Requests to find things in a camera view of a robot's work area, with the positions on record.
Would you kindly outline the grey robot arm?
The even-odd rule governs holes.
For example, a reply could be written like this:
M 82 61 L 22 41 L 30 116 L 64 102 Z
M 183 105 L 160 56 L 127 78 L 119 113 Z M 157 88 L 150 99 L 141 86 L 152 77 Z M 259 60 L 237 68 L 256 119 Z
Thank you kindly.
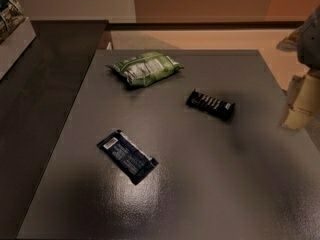
M 320 6 L 302 25 L 297 58 L 309 71 L 293 76 L 287 91 L 287 103 L 281 125 L 291 130 L 307 126 L 320 112 Z

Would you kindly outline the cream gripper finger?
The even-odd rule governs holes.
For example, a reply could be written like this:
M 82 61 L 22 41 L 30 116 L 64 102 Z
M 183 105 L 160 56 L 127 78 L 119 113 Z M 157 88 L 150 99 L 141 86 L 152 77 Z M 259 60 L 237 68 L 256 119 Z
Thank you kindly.
M 309 71 L 303 77 L 293 76 L 281 125 L 291 130 L 303 129 L 319 112 L 320 73 Z

